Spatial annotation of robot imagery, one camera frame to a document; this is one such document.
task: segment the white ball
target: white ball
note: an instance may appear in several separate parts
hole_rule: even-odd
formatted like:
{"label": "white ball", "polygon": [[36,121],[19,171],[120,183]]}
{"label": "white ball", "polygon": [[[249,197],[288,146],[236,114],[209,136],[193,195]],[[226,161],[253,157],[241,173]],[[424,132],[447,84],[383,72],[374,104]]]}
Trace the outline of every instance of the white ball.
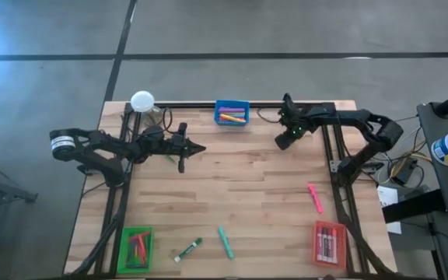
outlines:
{"label": "white ball", "polygon": [[147,91],[139,91],[131,97],[131,106],[136,112],[144,113],[151,110],[154,105],[155,98]]}

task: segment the green basket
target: green basket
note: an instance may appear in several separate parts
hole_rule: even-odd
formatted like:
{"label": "green basket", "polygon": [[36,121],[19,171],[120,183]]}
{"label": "green basket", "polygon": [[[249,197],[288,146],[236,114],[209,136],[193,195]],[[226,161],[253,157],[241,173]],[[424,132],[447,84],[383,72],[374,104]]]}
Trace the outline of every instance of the green basket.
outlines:
{"label": "green basket", "polygon": [[[129,243],[129,238],[133,237],[139,233],[150,232],[149,236],[144,237],[143,241],[146,245],[147,259],[145,268],[128,268],[128,264],[136,263],[139,264],[139,258],[131,257],[131,261],[128,263],[128,257],[131,254],[131,247]],[[121,238],[121,250],[118,254],[117,261],[117,273],[118,274],[129,274],[129,273],[148,273],[152,266],[152,253],[153,253],[153,228],[151,226],[139,226],[139,227],[124,227],[122,230]]]}

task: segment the wooden tabletop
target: wooden tabletop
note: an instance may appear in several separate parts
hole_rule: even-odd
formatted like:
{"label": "wooden tabletop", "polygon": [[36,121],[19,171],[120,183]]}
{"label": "wooden tabletop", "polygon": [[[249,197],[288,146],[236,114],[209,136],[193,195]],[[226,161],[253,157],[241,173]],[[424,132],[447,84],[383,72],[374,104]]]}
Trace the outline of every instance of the wooden tabletop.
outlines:
{"label": "wooden tabletop", "polygon": [[[351,100],[333,102],[339,110],[355,109]],[[105,103],[99,128],[118,136],[124,105]],[[135,166],[125,226],[152,226],[155,231],[152,272],[143,277],[271,278],[346,273],[312,262],[313,224],[316,220],[337,222],[321,130],[307,133],[281,151],[274,137],[284,128],[261,120],[255,112],[250,112],[246,127],[237,128],[216,125],[213,109],[173,110],[173,126],[187,122],[188,137],[207,149],[186,160],[185,173],[178,173],[177,165],[164,156],[152,156]],[[261,113],[277,119],[277,110]],[[351,153],[365,145],[356,129],[343,128],[343,132]],[[330,134],[334,148],[331,128]],[[89,177],[85,190],[101,182],[100,175]],[[317,213],[307,183],[316,185],[323,214]],[[396,271],[374,183],[356,181],[353,190],[363,236],[386,266]],[[98,240],[107,193],[107,188],[101,187],[82,199],[65,272],[77,268]],[[224,227],[229,238],[235,254],[232,261],[221,244],[218,226]],[[198,237],[203,238],[201,245],[175,263],[173,258]],[[351,246],[358,267],[353,240]]]}

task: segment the concrete floor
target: concrete floor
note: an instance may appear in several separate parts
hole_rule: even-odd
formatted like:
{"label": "concrete floor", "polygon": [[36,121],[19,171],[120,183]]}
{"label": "concrete floor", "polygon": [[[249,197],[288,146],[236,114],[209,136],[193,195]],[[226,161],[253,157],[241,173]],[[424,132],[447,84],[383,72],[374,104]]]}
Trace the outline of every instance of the concrete floor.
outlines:
{"label": "concrete floor", "polygon": [[[115,54],[128,5],[0,0],[0,54]],[[448,0],[137,3],[126,54],[213,52],[448,52]],[[96,128],[114,65],[77,59],[0,61],[0,169],[39,192],[33,205],[9,205],[0,279],[62,272],[84,176],[74,163],[52,159],[48,133]],[[354,99],[359,108],[401,118],[448,97],[448,58],[123,61],[113,100],[140,89],[158,100],[277,100],[285,92],[298,100]],[[437,187],[427,174],[425,182]],[[422,253],[395,253],[405,274],[430,270],[429,260],[418,260]]]}

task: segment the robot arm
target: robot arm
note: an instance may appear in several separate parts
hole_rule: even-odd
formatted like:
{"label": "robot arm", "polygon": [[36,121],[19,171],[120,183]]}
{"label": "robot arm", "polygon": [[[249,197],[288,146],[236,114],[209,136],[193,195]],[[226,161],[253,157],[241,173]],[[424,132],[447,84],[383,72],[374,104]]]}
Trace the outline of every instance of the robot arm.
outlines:
{"label": "robot arm", "polygon": [[[121,186],[127,178],[121,159],[132,163],[143,163],[151,155],[179,156],[178,170],[184,172],[184,159],[205,151],[205,147],[186,138],[186,123],[181,123],[177,132],[169,139],[164,138],[163,129],[152,126],[144,130],[134,142],[123,142],[104,131],[85,131],[78,128],[61,129],[50,132],[53,157],[62,161],[76,160],[84,166],[100,171],[108,187]],[[106,159],[96,150],[104,150],[118,155]]]}
{"label": "robot arm", "polygon": [[[342,185],[352,184],[361,173],[361,168],[378,152],[386,152],[394,147],[404,131],[388,117],[375,115],[368,110],[329,110],[314,107],[299,110],[288,93],[283,97],[279,111],[279,123],[286,130],[275,138],[281,150],[287,149],[294,141],[302,138],[306,131],[314,133],[321,125],[344,125],[359,129],[367,145],[354,156],[345,157],[338,165],[337,179]],[[380,128],[373,134],[373,125]]]}

